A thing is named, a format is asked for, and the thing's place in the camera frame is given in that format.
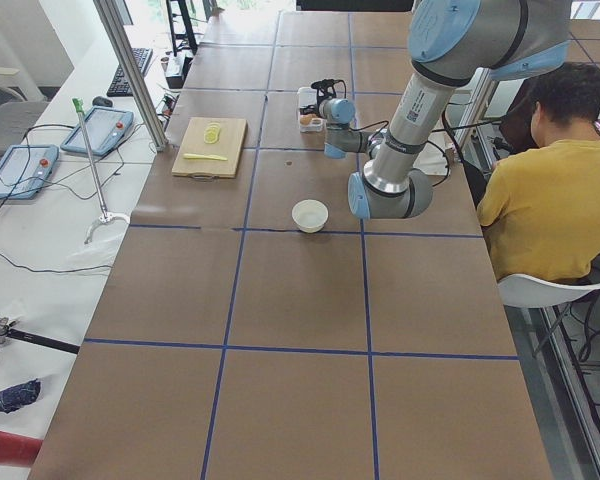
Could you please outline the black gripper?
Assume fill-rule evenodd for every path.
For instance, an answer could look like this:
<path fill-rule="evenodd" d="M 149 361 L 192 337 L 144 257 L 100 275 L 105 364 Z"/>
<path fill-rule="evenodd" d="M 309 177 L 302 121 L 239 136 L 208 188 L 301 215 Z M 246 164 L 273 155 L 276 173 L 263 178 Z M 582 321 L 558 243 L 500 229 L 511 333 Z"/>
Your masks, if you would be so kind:
<path fill-rule="evenodd" d="M 316 92 L 317 100 L 329 100 L 338 97 L 336 86 L 344 84 L 343 79 L 322 79 L 311 83 L 310 88 Z"/>

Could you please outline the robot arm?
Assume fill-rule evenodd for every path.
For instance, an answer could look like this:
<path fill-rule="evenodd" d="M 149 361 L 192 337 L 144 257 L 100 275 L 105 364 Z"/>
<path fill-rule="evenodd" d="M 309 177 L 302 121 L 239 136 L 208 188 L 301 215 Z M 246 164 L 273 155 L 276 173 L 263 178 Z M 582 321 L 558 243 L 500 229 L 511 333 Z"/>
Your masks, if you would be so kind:
<path fill-rule="evenodd" d="M 524 79 L 558 68 L 568 50 L 568 1 L 423 1 L 410 25 L 414 73 L 384 130 L 356 132 L 354 104 L 313 83 L 316 101 L 300 108 L 326 122 L 324 153 L 369 156 L 348 180 L 348 202 L 360 219 L 409 218 L 433 197 L 427 175 L 414 163 L 454 92 L 479 68 L 494 80 Z"/>

